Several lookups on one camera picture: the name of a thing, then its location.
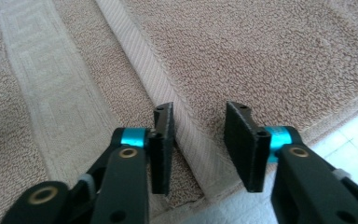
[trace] clamp jaw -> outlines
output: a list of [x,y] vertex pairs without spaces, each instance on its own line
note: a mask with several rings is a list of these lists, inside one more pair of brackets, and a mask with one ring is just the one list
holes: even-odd
[[154,110],[155,128],[117,128],[110,146],[73,189],[46,181],[27,189],[2,223],[148,223],[146,166],[152,193],[168,195],[173,103]]
[[358,186],[310,150],[289,126],[258,127],[246,105],[227,102],[225,144],[243,185],[262,192],[268,161],[280,223],[358,223]]

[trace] floor tile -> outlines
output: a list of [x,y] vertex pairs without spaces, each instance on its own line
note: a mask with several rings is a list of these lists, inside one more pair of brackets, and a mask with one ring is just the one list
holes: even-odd
[[349,142],[349,139],[340,131],[330,133],[320,142],[310,147],[320,157],[325,158],[329,154]]
[[358,149],[347,143],[326,158],[333,166],[351,174],[351,179],[358,184]]

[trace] teal clamp pivot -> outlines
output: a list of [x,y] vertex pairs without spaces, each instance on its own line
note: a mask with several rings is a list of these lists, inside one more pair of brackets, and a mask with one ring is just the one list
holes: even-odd
[[271,134],[268,162],[278,162],[278,157],[276,157],[275,152],[281,149],[285,144],[292,144],[292,135],[283,126],[264,127],[264,129]]
[[145,139],[145,128],[126,128],[121,136],[121,145],[145,148]]

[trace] clamp rivet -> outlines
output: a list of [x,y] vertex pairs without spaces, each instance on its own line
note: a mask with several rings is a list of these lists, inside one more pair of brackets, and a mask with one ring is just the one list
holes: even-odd
[[121,158],[127,159],[127,158],[131,158],[131,157],[136,156],[136,154],[138,154],[138,151],[136,149],[134,149],[134,148],[125,148],[125,149],[120,151],[119,156]]
[[46,203],[53,199],[57,194],[58,189],[56,187],[47,186],[32,193],[28,199],[28,203],[33,205]]
[[302,148],[299,147],[292,147],[289,149],[289,151],[298,157],[308,157],[310,154],[308,154],[308,152]]

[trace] beige towel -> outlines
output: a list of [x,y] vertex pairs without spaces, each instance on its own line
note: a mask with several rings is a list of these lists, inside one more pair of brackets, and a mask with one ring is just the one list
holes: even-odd
[[48,179],[0,31],[0,218],[18,195]]
[[358,111],[358,1],[97,2],[151,100],[174,101],[176,140],[209,199],[238,183],[227,100],[307,143]]
[[[95,2],[0,1],[0,218],[38,182],[73,185],[116,127],[152,127],[153,107]],[[172,167],[151,217],[202,196],[177,149]]]

